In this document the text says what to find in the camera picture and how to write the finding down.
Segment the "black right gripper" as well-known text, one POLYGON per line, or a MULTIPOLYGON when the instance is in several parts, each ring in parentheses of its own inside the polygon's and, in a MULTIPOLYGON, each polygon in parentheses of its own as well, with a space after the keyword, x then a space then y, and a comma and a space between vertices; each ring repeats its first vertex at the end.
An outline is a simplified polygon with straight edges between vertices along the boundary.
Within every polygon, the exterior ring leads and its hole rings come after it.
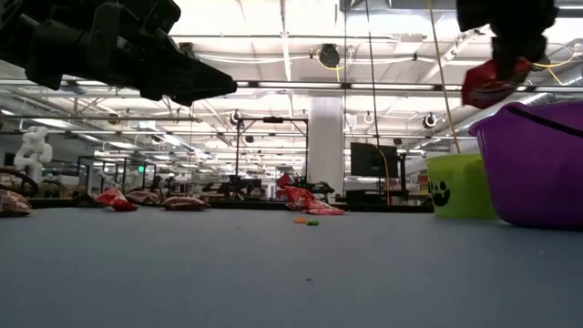
POLYGON ((542 35, 501 37, 491 41, 492 58, 496 62, 496 79, 501 81, 524 81, 533 65, 545 56, 547 39, 542 35))

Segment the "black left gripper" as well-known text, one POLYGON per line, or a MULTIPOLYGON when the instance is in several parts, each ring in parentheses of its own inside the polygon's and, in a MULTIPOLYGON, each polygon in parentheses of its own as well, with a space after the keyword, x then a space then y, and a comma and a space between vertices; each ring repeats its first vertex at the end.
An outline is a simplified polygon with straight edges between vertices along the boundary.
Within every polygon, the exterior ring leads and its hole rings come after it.
POLYGON ((230 75, 178 53, 168 32, 180 16, 174 2, 26 2, 26 76, 54 90, 64 75, 95 79, 183 106, 234 93, 230 75))

